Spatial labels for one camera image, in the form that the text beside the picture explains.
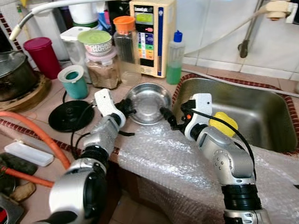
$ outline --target red plastic cup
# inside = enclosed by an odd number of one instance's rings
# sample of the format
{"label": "red plastic cup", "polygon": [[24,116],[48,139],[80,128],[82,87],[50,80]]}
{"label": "red plastic cup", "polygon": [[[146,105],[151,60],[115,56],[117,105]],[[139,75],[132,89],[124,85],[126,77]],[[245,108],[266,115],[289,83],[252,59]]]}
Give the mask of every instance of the red plastic cup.
{"label": "red plastic cup", "polygon": [[38,69],[49,79],[57,78],[61,67],[52,48],[52,41],[48,37],[37,37],[24,43]]}

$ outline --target green dish soap bottle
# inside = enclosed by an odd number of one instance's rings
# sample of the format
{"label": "green dish soap bottle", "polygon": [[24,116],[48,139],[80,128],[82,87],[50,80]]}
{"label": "green dish soap bottle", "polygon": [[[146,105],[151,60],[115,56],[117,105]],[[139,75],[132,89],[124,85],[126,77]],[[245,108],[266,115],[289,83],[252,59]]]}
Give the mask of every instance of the green dish soap bottle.
{"label": "green dish soap bottle", "polygon": [[179,31],[174,33],[173,41],[170,41],[166,67],[166,82],[177,85],[181,79],[182,64],[185,51],[185,43],[182,42],[183,34]]}

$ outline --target white hose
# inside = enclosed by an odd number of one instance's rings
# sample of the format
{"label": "white hose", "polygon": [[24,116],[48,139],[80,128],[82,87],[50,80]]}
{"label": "white hose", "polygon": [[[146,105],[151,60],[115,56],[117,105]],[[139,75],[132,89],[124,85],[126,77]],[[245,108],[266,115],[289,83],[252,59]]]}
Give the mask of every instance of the white hose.
{"label": "white hose", "polygon": [[193,71],[193,70],[188,70],[188,69],[182,69],[182,71],[188,72],[188,73],[193,73],[193,74],[198,75],[198,76],[202,76],[202,77],[214,80],[214,81],[219,81],[219,82],[230,84],[230,85],[235,85],[235,86],[244,87],[244,88],[248,88],[248,89],[254,89],[254,90],[263,90],[263,91],[268,91],[268,92],[274,92],[274,93],[287,95],[287,96],[290,96],[290,97],[299,98],[299,94],[296,94],[296,93],[285,92],[285,91],[281,91],[281,90],[268,89],[268,88],[263,88],[263,87],[258,87],[258,86],[251,86],[251,85],[233,83],[233,82],[230,82],[230,81],[226,81],[226,80],[223,80],[223,79],[220,79],[220,78],[215,78],[213,76],[209,76],[209,75],[206,75],[206,74],[203,74],[203,73],[200,73],[200,72],[196,72],[196,71]]}
{"label": "white hose", "polygon": [[17,36],[22,31],[22,27],[25,25],[25,23],[31,19],[34,15],[39,14],[42,11],[53,9],[57,7],[63,7],[63,6],[70,6],[70,5],[77,5],[77,4],[84,4],[84,3],[92,3],[92,2],[99,2],[99,1],[105,1],[105,0],[61,0],[61,1],[54,1],[50,3],[45,3],[43,5],[37,6],[33,8],[13,29],[11,35],[9,36],[9,39],[11,41],[14,41]]}
{"label": "white hose", "polygon": [[63,1],[54,1],[50,3],[46,3],[40,6],[37,6],[31,10],[33,15],[36,15],[44,10],[53,9],[62,6],[70,6],[70,5],[77,5],[83,3],[92,3],[92,2],[99,2],[105,0],[63,0]]}
{"label": "white hose", "polygon": [[267,13],[267,10],[265,9],[265,7],[260,7],[260,9],[258,11],[256,11],[252,16],[250,16],[248,19],[246,19],[245,21],[241,22],[237,27],[235,27],[234,29],[232,29],[231,31],[229,31],[228,33],[226,34],[223,34],[221,35],[219,38],[213,40],[212,42],[208,43],[207,45],[197,49],[197,50],[194,50],[194,51],[191,51],[191,52],[187,52],[185,53],[186,54],[192,54],[192,53],[195,53],[197,51],[200,51],[208,46],[211,46],[212,44],[218,42],[219,40],[223,39],[224,37],[230,35],[231,33],[235,32],[237,29],[241,28],[242,26],[244,26],[246,23],[248,23],[249,21],[251,21],[253,18],[257,17],[258,15],[260,14],[264,14],[264,13]]}

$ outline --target glass jar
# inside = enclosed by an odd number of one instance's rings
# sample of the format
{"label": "glass jar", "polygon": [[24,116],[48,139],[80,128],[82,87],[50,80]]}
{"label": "glass jar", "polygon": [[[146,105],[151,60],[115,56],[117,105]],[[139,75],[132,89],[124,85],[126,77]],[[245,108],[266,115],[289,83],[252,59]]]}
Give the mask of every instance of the glass jar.
{"label": "glass jar", "polygon": [[113,22],[116,27],[114,43],[120,59],[121,81],[129,86],[139,84],[141,71],[135,18],[120,16],[115,18]]}
{"label": "glass jar", "polygon": [[120,82],[120,73],[115,47],[112,47],[106,55],[93,56],[86,53],[86,57],[89,60],[86,65],[93,86],[108,89],[116,88]]}

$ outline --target tiled countertop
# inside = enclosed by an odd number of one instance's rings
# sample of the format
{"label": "tiled countertop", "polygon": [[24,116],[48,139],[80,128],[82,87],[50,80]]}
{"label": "tiled countertop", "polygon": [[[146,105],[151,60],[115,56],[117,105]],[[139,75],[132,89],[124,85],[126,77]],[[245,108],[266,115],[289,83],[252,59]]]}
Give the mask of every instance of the tiled countertop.
{"label": "tiled countertop", "polygon": [[[239,72],[231,72],[226,70],[217,70],[217,69],[208,69],[208,68],[201,68],[196,66],[190,66],[185,65],[184,68],[189,70],[195,70],[204,74],[218,76],[218,77],[228,77],[228,78],[234,78],[234,79],[240,79],[245,81],[252,81],[257,83],[264,83],[264,84],[270,84],[275,87],[278,87],[282,89],[283,91],[288,92],[294,92],[295,86],[297,82],[291,81],[291,80],[285,80],[285,79],[277,79],[277,78],[271,78],[271,77],[263,77],[263,76],[255,76],[251,74],[244,74]],[[169,85],[166,83],[165,79],[159,79],[159,78],[153,78],[149,76],[143,76],[142,82],[154,82],[158,83],[162,86],[164,86],[166,89],[168,89],[171,94],[174,93],[176,86],[175,85]],[[93,88],[90,85],[90,92],[88,97],[85,99],[85,101],[91,101],[93,99],[93,95],[96,91],[99,89]],[[127,92],[130,90],[130,87],[120,85],[117,89],[112,90],[112,96],[115,102],[121,101],[127,94]],[[52,81],[52,88],[49,93],[49,95],[44,99],[39,105],[37,105],[35,108],[22,112],[20,114],[26,116],[30,120],[32,120],[34,123],[36,123],[38,126],[40,126],[45,132],[49,134],[50,137],[59,140],[61,142],[70,143],[71,134],[70,133],[60,133],[55,130],[53,130],[49,124],[48,124],[48,117],[49,114],[60,104],[62,104],[62,97],[64,94],[64,88],[59,80],[53,80]],[[292,98],[293,102],[295,104],[296,110],[299,110],[299,99],[298,98]],[[67,96],[66,102],[70,101],[71,99]],[[74,136],[74,142],[80,137],[80,135],[89,132],[91,128],[99,121],[100,119],[100,112],[95,109],[95,117],[90,125],[85,127],[84,129],[81,129],[76,132]],[[10,118],[5,118],[5,120],[10,121],[14,124],[24,126],[23,124],[20,124],[18,121]],[[126,132],[133,132],[139,127],[138,124],[135,124],[130,119],[126,122],[126,125],[122,128],[123,131]],[[10,132],[7,128],[0,128],[0,131],[4,131],[8,133],[11,138],[7,138],[5,136],[0,135],[1,139],[1,145],[0,149],[3,149],[3,146],[7,145],[12,141],[12,139],[17,138],[14,133]],[[123,140],[125,137],[118,136],[116,139],[116,147],[121,148]],[[79,148],[82,148],[82,141],[79,144]],[[69,152],[65,152],[67,157],[70,158],[71,161],[73,161],[73,158]],[[117,158],[111,158],[113,161],[117,162]],[[59,176],[61,176],[64,172],[64,168],[62,167],[61,163],[55,159],[52,164],[50,164],[46,168],[39,168],[36,176],[46,178],[48,180],[55,180]],[[49,216],[49,208],[48,208],[48,197],[49,197],[50,189],[43,187],[43,186],[37,186],[36,192],[25,201],[23,204],[27,208],[34,208],[30,209],[28,214],[23,218],[21,221],[21,224],[28,224],[31,222],[34,222],[39,219],[43,219],[47,216]]]}

